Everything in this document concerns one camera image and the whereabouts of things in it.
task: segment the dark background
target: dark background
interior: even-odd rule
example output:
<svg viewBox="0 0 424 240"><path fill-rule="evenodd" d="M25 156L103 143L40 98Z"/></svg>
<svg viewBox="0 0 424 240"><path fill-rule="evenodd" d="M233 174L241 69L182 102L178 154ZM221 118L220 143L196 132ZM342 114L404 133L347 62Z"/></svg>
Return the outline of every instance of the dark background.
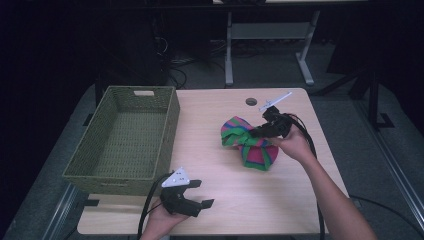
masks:
<svg viewBox="0 0 424 240"><path fill-rule="evenodd" d="M363 65L377 71L424 133L423 11L415 1L383 2L325 8L314 41L337 43L330 72ZM224 39L224 12L164 16L153 30L199 58L208 57L210 38ZM89 86L165 84L167 63L155 53L150 17L93 11L75 1L0 1L0 236Z"/></svg>

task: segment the wicker basket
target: wicker basket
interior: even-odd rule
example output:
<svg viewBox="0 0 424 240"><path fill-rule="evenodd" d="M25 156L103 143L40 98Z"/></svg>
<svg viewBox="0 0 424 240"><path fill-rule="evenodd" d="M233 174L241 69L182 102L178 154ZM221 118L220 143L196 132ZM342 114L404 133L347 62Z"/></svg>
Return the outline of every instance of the wicker basket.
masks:
<svg viewBox="0 0 424 240"><path fill-rule="evenodd" d="M109 87L63 177L88 193L147 195L169 172L179 113L173 87Z"/></svg>

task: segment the forearm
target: forearm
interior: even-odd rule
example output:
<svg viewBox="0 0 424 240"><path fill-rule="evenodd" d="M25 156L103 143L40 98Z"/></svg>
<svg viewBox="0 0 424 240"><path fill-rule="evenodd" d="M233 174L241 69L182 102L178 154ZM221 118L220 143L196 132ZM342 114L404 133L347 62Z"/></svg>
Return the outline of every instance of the forearm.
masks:
<svg viewBox="0 0 424 240"><path fill-rule="evenodd" d="M331 236L337 239L377 239L355 205L312 157L302 161Z"/></svg>

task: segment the gray carpet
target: gray carpet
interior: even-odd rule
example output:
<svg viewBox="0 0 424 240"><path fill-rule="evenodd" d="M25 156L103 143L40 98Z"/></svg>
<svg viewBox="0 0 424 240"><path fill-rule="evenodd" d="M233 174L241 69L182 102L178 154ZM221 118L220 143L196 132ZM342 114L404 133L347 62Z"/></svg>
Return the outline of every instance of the gray carpet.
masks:
<svg viewBox="0 0 424 240"><path fill-rule="evenodd" d="M333 46L313 45L307 62L315 85L306 86L295 62L298 44L275 42L259 43L259 55L233 59L233 88L301 87L313 92L334 82L341 75L326 73ZM214 63L198 62L178 69L187 75L186 89L223 88L225 79L222 69L223 57L212 59ZM182 82L183 75L172 71ZM384 155L373 140L357 106L366 106L367 99L352 101L347 92L351 83L343 85L325 97L311 97L316 114L324 130L342 178L350 194L376 201L401 213L408 221L419 227L408 204L385 163ZM380 88L379 111L387 113L395 128L381 129L380 133L396 156L403 171L419 196L424 196L424 139L402 112L396 98L384 87ZM22 204L5 239L42 239L54 217L57 204L68 184L61 174L85 129L83 123L94 111L94 89L83 96L68 122L62 136L52 150L37 181ZM77 191L75 199L63 222L57 225L53 239L135 239L135 236L83 236L73 231L83 209L86 193ZM376 231L379 239L421 239L406 221L387 209L353 198L361 212ZM318 235L292 236L294 239L318 239ZM290 236L241 236L239 239L293 239ZM223 237L176 237L178 240L223 239Z"/></svg>

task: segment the basket handle hole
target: basket handle hole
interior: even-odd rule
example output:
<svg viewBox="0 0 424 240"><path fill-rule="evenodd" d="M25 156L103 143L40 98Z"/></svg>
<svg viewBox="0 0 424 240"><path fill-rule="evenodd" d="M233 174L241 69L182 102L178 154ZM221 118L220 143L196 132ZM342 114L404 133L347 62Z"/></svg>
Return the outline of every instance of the basket handle hole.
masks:
<svg viewBox="0 0 424 240"><path fill-rule="evenodd" d="M155 92L147 91L147 90L136 90L136 91L134 91L134 95L136 95L136 96L155 96Z"/></svg>

